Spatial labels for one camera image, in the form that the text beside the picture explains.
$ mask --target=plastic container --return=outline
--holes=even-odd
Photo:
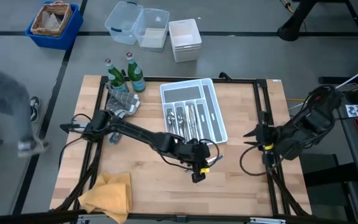
[[[198,32],[197,23],[194,19],[169,22],[169,34],[174,48],[199,46],[202,43],[200,32]]]
[[[82,15],[78,10],[79,7],[77,4],[70,4],[71,10],[73,11],[73,15],[71,16],[70,20],[67,23],[67,26],[60,37],[49,37],[44,35],[35,35],[31,33],[31,24],[25,30],[25,35],[30,37],[35,44],[39,47],[47,47],[52,49],[60,49],[60,50],[67,50],[73,44],[75,37],[77,36],[78,31],[83,23]]]
[[[160,9],[143,9],[135,28],[141,49],[161,52],[168,32],[169,12]]]
[[[197,60],[200,54],[200,49],[194,50],[184,50],[182,52],[174,52],[173,58],[175,62],[188,62],[192,60]]]
[[[123,44],[134,45],[136,43],[134,31],[142,10],[143,6],[134,2],[118,2],[104,23],[112,39]]]
[[[202,41],[194,19],[169,22],[169,32],[176,62],[198,59]]]
[[[160,86],[162,109],[165,120],[165,129],[168,127],[167,115],[173,112],[175,118],[178,113],[186,111],[186,105],[194,105],[198,127],[198,139],[209,139],[215,143],[227,141],[227,132],[224,127],[218,99],[216,98],[212,79],[203,78],[183,82],[167,83]],[[185,124],[185,129],[190,129],[190,123]],[[180,127],[175,120],[174,131],[180,132]]]

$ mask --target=bottle cap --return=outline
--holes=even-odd
[[[133,59],[132,53],[130,53],[130,52],[127,53],[127,59],[128,59],[128,60],[132,60],[132,59]]]
[[[111,59],[110,59],[110,58],[107,58],[107,59],[104,61],[104,64],[107,65],[107,66],[112,65]]]

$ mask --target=stacked white containers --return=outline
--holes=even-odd
[[[201,36],[194,19],[168,23],[173,57],[176,62],[197,60],[201,49]]]

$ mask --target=blue bin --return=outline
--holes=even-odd
[[[48,47],[52,49],[67,50],[73,44],[75,37],[84,21],[80,14],[79,7],[77,4],[70,4],[73,14],[67,23],[65,30],[60,37],[49,37],[44,35],[34,35],[31,33],[31,24],[25,30],[25,35],[29,36],[39,47]]]

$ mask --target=yellow cloth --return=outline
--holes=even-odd
[[[130,173],[98,175],[93,188],[78,197],[78,201],[88,213],[97,210],[120,224],[124,223],[132,210]]]

